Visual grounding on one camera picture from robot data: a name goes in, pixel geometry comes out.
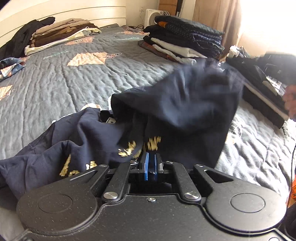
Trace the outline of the person's right hand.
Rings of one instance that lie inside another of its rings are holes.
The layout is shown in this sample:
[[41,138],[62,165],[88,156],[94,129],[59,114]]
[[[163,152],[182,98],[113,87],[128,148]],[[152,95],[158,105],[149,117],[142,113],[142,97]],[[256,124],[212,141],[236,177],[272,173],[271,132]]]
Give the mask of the person's right hand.
[[296,115],[295,94],[296,94],[296,85],[290,85],[286,87],[285,93],[282,97],[282,99],[285,102],[285,109],[288,111],[288,115],[293,121],[295,121],[295,115]]

